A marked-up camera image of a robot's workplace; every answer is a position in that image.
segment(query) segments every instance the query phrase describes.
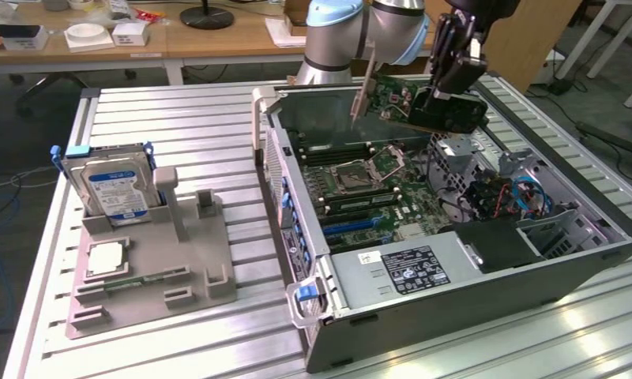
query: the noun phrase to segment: black stand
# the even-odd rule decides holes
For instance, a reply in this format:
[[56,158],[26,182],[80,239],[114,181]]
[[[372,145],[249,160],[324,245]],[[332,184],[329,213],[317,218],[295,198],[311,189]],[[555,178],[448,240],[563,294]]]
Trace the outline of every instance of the black stand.
[[202,6],[185,9],[180,13],[180,21],[192,28],[214,30],[233,24],[233,15],[225,9],[208,6],[208,0],[201,0]]

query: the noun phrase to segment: metal bracket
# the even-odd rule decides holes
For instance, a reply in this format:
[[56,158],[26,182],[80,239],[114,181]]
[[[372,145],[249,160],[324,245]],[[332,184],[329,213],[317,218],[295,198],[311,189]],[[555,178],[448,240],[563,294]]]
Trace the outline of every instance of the metal bracket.
[[273,110],[276,104],[279,104],[279,95],[273,87],[257,87],[253,92],[253,109],[252,109],[252,124],[251,124],[251,135],[253,137],[253,151],[257,154],[260,149],[260,116],[263,113],[268,113]]

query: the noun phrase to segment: warning label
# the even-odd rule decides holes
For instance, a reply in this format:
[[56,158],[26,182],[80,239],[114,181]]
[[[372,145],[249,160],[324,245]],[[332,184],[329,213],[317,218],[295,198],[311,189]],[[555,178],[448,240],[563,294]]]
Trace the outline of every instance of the warning label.
[[401,295],[449,283],[429,246],[383,255],[381,259]]

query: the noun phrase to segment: robotic arm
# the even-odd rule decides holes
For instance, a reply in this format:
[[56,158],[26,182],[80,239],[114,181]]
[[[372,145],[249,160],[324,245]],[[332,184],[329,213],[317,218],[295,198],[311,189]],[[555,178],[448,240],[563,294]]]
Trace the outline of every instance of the robotic arm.
[[[437,132],[471,133],[487,106],[461,95],[487,71],[481,46],[492,24],[509,17],[519,0],[447,0],[452,13],[440,16],[429,56],[428,91],[416,95],[403,123]],[[348,64],[369,60],[365,81],[353,102],[353,120],[367,111],[376,62],[408,65],[428,32],[423,0],[312,0],[308,10],[304,63],[296,84],[351,81]]]
[[511,17],[519,0],[447,0],[452,13],[440,15],[429,57],[431,98],[464,93],[487,71],[481,46],[492,24]]

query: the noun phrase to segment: aluminum extrusion table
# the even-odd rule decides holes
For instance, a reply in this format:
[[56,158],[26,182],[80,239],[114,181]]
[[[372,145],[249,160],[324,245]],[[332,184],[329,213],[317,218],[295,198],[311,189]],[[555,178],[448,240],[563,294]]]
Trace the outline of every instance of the aluminum extrusion table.
[[[632,188],[499,78],[484,86],[632,218]],[[304,372],[299,332],[269,236],[251,151],[251,91],[280,82],[102,90],[81,99],[70,144],[150,140],[176,166],[180,197],[224,201],[239,300],[78,340],[64,335],[81,202],[58,180],[5,377],[331,378],[632,377],[632,258],[555,304],[319,374]],[[508,148],[525,143],[491,115]]]

